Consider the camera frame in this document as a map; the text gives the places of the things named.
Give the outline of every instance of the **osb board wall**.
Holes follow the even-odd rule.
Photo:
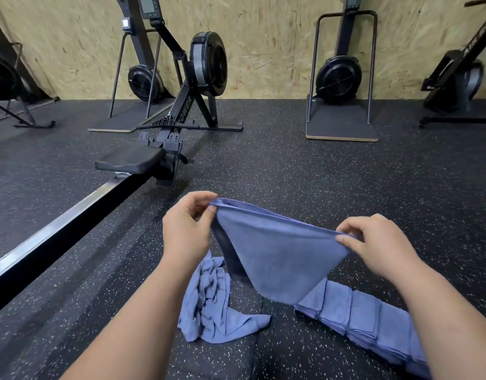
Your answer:
[[[468,42],[486,19],[486,7],[468,0],[363,0],[379,16],[374,97],[423,98],[420,84],[446,50]],[[310,82],[315,22],[339,12],[343,0],[160,0],[166,24],[188,51],[192,36],[218,32],[228,55],[224,98],[305,98]],[[116,0],[0,0],[0,25],[23,42],[38,83],[62,99],[111,95],[121,39]],[[339,19],[321,24],[317,70],[333,55]],[[358,17],[351,53],[363,68],[359,96],[367,95],[371,18]],[[157,37],[150,34],[152,49]],[[480,56],[486,65],[486,50]],[[127,69],[137,63],[128,40],[118,98],[134,97]],[[161,46],[160,73],[172,93],[179,89],[170,51]],[[486,69],[481,90],[486,98]]]

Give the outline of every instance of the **gym floor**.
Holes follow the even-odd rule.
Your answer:
[[[419,255],[486,316],[486,126],[418,130],[420,101],[376,101],[377,143],[307,140],[303,100],[221,100],[242,133],[184,132],[174,189],[146,183],[0,312],[0,379],[56,379],[101,331],[162,254],[161,219],[180,196],[208,189],[334,229],[351,215],[396,222]],[[486,114],[486,101],[477,102]],[[32,111],[51,130],[0,121],[0,257],[111,178],[94,160],[136,133],[92,133],[107,101],[61,101]],[[144,112],[138,101],[117,110]],[[192,117],[201,120],[194,109]],[[215,253],[219,253],[213,244]],[[405,307],[391,284],[356,258],[330,279]],[[168,379],[410,378],[291,306],[232,284],[231,306],[273,316],[227,344],[186,343]]]

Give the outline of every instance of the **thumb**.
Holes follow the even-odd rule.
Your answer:
[[[201,218],[197,222],[202,228],[207,229],[209,231],[209,227],[211,226],[211,223],[213,222],[214,216],[217,213],[217,206],[215,205],[210,205],[209,207],[204,210],[202,213]]]
[[[363,253],[364,243],[348,235],[336,235],[335,240],[344,247],[352,249],[358,255]]]

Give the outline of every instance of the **towel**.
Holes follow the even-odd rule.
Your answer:
[[[352,289],[334,281],[328,281],[319,320],[343,336],[351,317],[351,306]]]
[[[413,324],[410,329],[410,360],[405,365],[405,370],[427,380],[431,379],[430,369]]]
[[[299,304],[294,306],[294,309],[312,319],[316,319],[324,305],[324,294],[326,293],[327,283],[328,279],[324,277]]]
[[[225,343],[257,332],[271,320],[269,315],[244,315],[229,308],[231,279],[223,263],[223,257],[212,257],[208,251],[189,281],[178,321],[187,341],[201,337]]]
[[[333,230],[228,198],[212,204],[228,273],[267,299],[297,305],[349,253]]]
[[[353,343],[370,349],[375,345],[381,301],[376,297],[354,291],[351,317],[348,321],[347,337]]]
[[[391,364],[410,359],[411,319],[407,311],[383,302],[380,305],[378,338],[373,352]]]

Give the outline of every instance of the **blue towel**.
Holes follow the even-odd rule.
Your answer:
[[[223,263],[223,257],[211,257],[208,251],[190,279],[178,321],[187,341],[201,337],[225,343],[257,332],[271,320],[269,315],[244,315],[229,308],[231,279]]]
[[[410,360],[405,365],[405,370],[427,380],[431,379],[430,369],[413,324],[410,329]]]
[[[298,304],[349,253],[333,230],[228,198],[212,204],[212,231],[229,274],[270,300]]]
[[[294,308],[312,319],[316,319],[324,305],[327,283],[328,279],[324,277]]]
[[[347,337],[350,341],[365,349],[375,345],[380,303],[381,301],[372,295],[360,291],[352,293],[351,318],[347,327]]]
[[[378,338],[373,352],[391,364],[410,359],[410,315],[407,311],[383,302],[380,305]]]
[[[334,281],[328,281],[319,320],[343,336],[351,317],[351,306],[352,289]]]

